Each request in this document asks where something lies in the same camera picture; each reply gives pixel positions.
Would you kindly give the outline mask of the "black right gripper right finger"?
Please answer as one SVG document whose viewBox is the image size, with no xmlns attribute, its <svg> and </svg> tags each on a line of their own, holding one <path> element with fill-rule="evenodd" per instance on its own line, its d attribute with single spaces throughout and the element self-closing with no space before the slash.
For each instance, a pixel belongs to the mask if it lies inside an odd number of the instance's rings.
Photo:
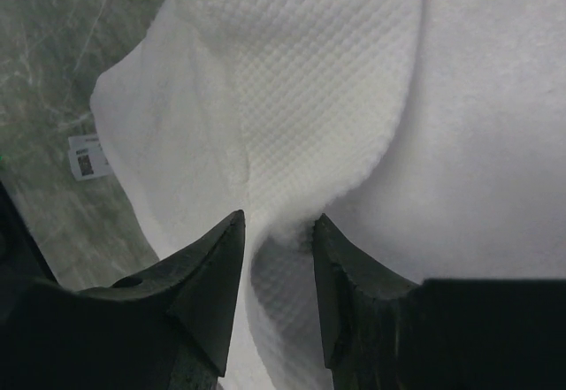
<svg viewBox="0 0 566 390">
<path fill-rule="evenodd" d="M 325 367 L 337 389 L 562 389 L 565 284 L 411 282 L 327 216 L 312 251 Z"/>
</svg>

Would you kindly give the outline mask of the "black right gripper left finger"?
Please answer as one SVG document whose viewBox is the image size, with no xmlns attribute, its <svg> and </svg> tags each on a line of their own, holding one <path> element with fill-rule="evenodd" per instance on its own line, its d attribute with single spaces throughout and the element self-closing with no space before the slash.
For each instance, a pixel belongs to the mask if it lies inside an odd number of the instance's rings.
<svg viewBox="0 0 566 390">
<path fill-rule="evenodd" d="M 226 374 L 244 245 L 237 210 L 110 287 L 3 279 L 2 388 L 214 388 Z"/>
</svg>

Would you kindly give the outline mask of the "large white waffle towel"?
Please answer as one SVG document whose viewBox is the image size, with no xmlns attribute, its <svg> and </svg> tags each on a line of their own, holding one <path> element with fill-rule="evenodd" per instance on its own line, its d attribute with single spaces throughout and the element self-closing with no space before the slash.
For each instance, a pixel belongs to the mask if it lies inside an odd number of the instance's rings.
<svg viewBox="0 0 566 390">
<path fill-rule="evenodd" d="M 565 275 L 565 0 L 165 0 L 90 98 L 159 258 L 235 210 L 222 389 L 327 389 L 327 213 L 415 281 Z"/>
</svg>

